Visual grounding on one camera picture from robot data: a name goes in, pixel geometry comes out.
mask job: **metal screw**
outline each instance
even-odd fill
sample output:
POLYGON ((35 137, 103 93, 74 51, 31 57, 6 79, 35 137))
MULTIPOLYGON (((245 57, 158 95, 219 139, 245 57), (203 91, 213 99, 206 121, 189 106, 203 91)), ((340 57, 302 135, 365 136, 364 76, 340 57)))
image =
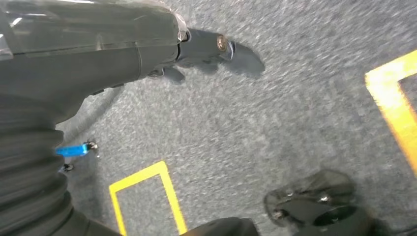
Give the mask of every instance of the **metal screw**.
POLYGON ((225 52, 227 50, 228 43, 229 43, 229 40, 224 35, 219 35, 217 37, 217 48, 221 52, 225 52))

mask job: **caster wheel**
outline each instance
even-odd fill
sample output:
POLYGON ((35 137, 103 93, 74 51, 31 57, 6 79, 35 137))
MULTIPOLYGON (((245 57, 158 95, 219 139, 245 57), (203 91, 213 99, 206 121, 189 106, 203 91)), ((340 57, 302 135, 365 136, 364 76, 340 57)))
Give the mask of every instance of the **caster wheel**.
POLYGON ((72 171, 74 169, 74 166, 72 164, 64 164, 64 171, 65 172, 69 172, 72 171))

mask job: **transparent plastic cover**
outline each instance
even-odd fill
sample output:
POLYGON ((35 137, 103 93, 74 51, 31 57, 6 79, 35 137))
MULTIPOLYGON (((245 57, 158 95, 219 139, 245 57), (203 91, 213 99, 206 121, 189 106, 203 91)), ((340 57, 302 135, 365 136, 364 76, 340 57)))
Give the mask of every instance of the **transparent plastic cover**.
MULTIPOLYGON (((0 0, 0 10, 19 45, 14 54, 176 45, 186 32, 182 17, 157 0, 0 0)), ((5 55, 12 54, 0 38, 5 55)))

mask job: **blue object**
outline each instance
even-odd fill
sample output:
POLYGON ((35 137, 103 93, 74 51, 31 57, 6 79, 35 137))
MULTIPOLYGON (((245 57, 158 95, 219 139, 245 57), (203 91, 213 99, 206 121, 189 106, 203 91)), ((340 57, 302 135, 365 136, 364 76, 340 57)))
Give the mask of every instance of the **blue object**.
POLYGON ((89 152, 87 144, 70 147, 60 147, 56 149, 58 155, 62 155, 65 158, 72 156, 84 156, 89 152))

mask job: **yellow tape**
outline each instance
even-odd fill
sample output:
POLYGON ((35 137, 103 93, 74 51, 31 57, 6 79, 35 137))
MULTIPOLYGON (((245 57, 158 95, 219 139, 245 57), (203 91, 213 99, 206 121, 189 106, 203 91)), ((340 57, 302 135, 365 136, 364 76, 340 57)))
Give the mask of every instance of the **yellow tape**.
POLYGON ((368 72, 365 82, 417 176, 417 116, 399 84, 414 74, 417 74, 417 51, 368 72))
POLYGON ((174 219, 177 224, 179 234, 181 235, 187 232, 187 227, 185 225, 184 218, 179 208, 179 203, 175 194, 174 186, 172 185, 172 181, 169 176, 168 167, 164 161, 161 161, 109 186, 110 196, 112 198, 113 207, 115 209, 116 220, 119 226, 120 234, 127 236, 116 193, 122 189, 130 187, 136 183, 139 183, 145 179, 148 179, 156 175, 161 176, 162 183, 164 185, 168 201, 171 206, 171 210, 174 214, 174 219))

